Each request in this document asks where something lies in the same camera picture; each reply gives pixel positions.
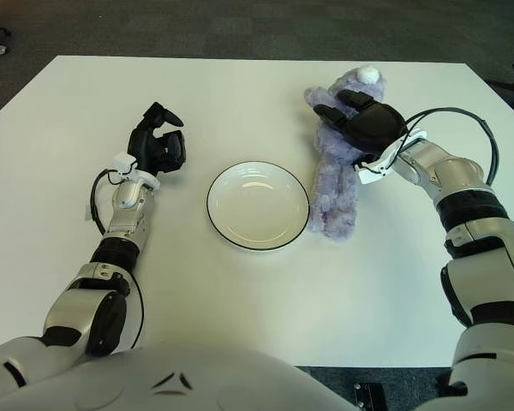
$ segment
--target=robotic hand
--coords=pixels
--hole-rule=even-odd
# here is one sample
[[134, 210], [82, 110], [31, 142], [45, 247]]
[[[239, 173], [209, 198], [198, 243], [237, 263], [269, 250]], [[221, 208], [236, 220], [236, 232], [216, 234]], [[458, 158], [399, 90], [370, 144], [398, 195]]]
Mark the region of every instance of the robotic hand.
[[[355, 164], [362, 182], [396, 171], [427, 192], [447, 233], [453, 260], [441, 282], [467, 330], [453, 360], [451, 396], [418, 410], [514, 410], [514, 223], [491, 189], [493, 138], [484, 183], [478, 164], [425, 140], [416, 122], [408, 130], [409, 121], [392, 107], [363, 93], [342, 91], [338, 98], [360, 114], [348, 120], [326, 106], [314, 110], [367, 153]], [[146, 239], [155, 176], [184, 161], [180, 134], [155, 144], [152, 129], [176, 124], [176, 117], [153, 107], [132, 133], [128, 155], [115, 160], [124, 181], [91, 262], [51, 308], [42, 337], [0, 346], [0, 410], [350, 409], [306, 374], [257, 353], [162, 344], [91, 360], [112, 352], [122, 330], [123, 297]]]

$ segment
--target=stuffed animal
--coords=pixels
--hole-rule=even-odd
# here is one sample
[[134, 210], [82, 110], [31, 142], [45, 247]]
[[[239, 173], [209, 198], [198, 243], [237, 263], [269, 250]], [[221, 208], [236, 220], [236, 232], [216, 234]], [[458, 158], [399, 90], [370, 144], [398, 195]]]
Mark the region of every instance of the stuffed animal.
[[[362, 66], [338, 78], [327, 90], [309, 88], [304, 96], [311, 107], [317, 104], [337, 107], [351, 118], [358, 112], [335, 97], [345, 89], [365, 92], [382, 101], [385, 81], [373, 66]], [[324, 123], [318, 127], [314, 145], [321, 157], [310, 196], [308, 228], [334, 241], [346, 241], [352, 235], [356, 222], [359, 181], [353, 163], [364, 153], [349, 145], [338, 131]]]

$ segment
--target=plush ear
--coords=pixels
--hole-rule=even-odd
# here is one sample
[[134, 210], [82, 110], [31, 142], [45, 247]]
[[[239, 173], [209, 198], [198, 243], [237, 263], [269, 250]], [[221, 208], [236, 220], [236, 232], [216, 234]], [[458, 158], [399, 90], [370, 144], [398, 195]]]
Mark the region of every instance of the plush ear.
[[364, 92], [377, 101], [382, 101], [385, 95], [385, 80], [374, 66], [361, 66], [336, 79], [327, 91], [335, 96], [341, 90]]

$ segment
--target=floor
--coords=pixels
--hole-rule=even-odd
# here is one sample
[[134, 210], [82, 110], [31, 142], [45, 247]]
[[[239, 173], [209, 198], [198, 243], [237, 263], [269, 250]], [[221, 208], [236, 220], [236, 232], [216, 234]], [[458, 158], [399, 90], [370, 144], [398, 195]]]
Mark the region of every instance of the floor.
[[[0, 26], [0, 109], [58, 54], [457, 62], [514, 81], [514, 0], [2, 0]], [[435, 397], [445, 371], [304, 369], [351, 401], [381, 382], [389, 411]]]

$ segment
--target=black cable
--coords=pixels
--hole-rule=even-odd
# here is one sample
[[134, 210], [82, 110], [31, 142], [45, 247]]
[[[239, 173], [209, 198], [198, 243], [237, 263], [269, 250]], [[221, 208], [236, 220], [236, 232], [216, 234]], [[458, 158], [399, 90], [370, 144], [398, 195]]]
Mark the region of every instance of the black cable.
[[139, 283], [137, 283], [137, 280], [135, 279], [135, 276], [130, 272], [129, 275], [131, 276], [131, 279], [134, 280], [135, 287], [137, 288], [137, 292], [139, 293], [139, 302], [140, 302], [140, 323], [139, 323], [139, 330], [137, 331], [137, 336], [135, 337], [134, 343], [131, 344], [131, 347], [129, 349], [133, 349], [135, 347], [135, 344], [137, 341], [139, 341], [140, 332], [143, 330], [143, 324], [145, 322], [145, 304], [143, 303], [143, 294], [140, 291]]
[[120, 184], [122, 181], [119, 181], [119, 182], [111, 181], [110, 173], [115, 173], [115, 172], [117, 172], [117, 171], [104, 169], [99, 174], [97, 174], [97, 177], [95, 177], [95, 181], [93, 182], [93, 185], [92, 185], [92, 192], [89, 195], [89, 208], [90, 208], [90, 212], [92, 213], [92, 220], [97, 225], [97, 228], [99, 230], [99, 233], [101, 233], [101, 235], [103, 235], [106, 230], [105, 230], [105, 227], [103, 226], [103, 223], [101, 223], [101, 219], [99, 218], [99, 211], [97, 210], [97, 205], [95, 204], [95, 191], [97, 190], [97, 185], [99, 184], [99, 180], [101, 180], [104, 176], [107, 176], [109, 183], [112, 184], [113, 186], [117, 186], [118, 184]]
[[409, 135], [415, 128], [415, 126], [426, 116], [429, 116], [430, 114], [441, 112], [441, 111], [449, 111], [453, 113], [463, 114], [465, 116], [468, 116], [478, 122], [480, 124], [481, 129], [484, 131], [486, 136], [489, 138], [489, 144], [491, 145], [491, 163], [489, 166], [489, 173], [487, 174], [486, 184], [488, 186], [491, 186], [493, 184], [493, 180], [495, 179], [495, 176], [497, 175], [497, 170], [499, 169], [499, 147], [497, 146], [497, 141], [495, 141], [495, 137], [493, 136], [493, 132], [487, 125], [487, 122], [480, 117], [478, 117], [476, 114], [466, 111], [463, 109], [459, 109], [458, 107], [438, 107], [435, 109], [429, 109], [421, 111], [420, 113], [417, 113], [410, 117], [408, 120], [406, 120], [406, 124], [410, 124], [414, 120], [416, 120], [411, 128], [408, 130], [407, 134], [403, 137], [402, 144], [396, 151], [396, 155], [392, 158], [392, 161], [388, 164], [386, 167], [389, 169], [393, 164], [394, 161], [396, 161], [396, 158], [398, 154], [403, 150], [403, 146], [405, 145], [405, 141], [408, 139]]

